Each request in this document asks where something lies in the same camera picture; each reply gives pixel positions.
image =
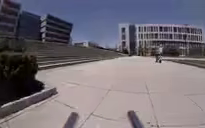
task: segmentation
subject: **building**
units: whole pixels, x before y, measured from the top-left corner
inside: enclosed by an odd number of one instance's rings
[[[19,17],[17,36],[24,39],[40,40],[41,17],[22,11]]]
[[[172,24],[119,24],[120,51],[137,55],[152,55],[162,46],[164,53],[202,55],[205,41],[202,28]]]
[[[0,34],[15,36],[21,5],[10,0],[0,0]]]
[[[78,42],[78,43],[75,43],[74,46],[92,47],[92,48],[98,48],[98,47],[100,47],[97,43],[90,42],[90,41]]]
[[[43,42],[61,42],[68,44],[72,24],[52,15],[41,18],[41,38]]]

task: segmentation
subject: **concrete steps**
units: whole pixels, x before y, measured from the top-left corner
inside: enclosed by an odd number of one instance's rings
[[[29,48],[28,52],[37,56],[40,70],[123,56],[114,51],[59,43],[31,43]]]

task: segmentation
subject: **pedestrian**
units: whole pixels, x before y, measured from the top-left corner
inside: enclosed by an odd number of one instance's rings
[[[160,45],[159,47],[156,48],[156,62],[162,63],[162,54],[163,54],[163,47]]]

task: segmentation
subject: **shrub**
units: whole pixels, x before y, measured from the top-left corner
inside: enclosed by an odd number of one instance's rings
[[[26,46],[25,46],[24,39],[0,36],[0,52],[2,51],[23,52],[25,51],[25,47]]]
[[[0,54],[0,105],[31,95],[43,89],[35,79],[36,57],[22,54]]]

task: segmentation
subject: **paved plaza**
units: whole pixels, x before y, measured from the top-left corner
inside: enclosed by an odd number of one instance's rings
[[[134,110],[145,128],[205,128],[205,69],[153,58],[113,60],[40,71],[58,94],[31,106],[3,128],[62,128],[71,112],[76,128],[132,128]]]

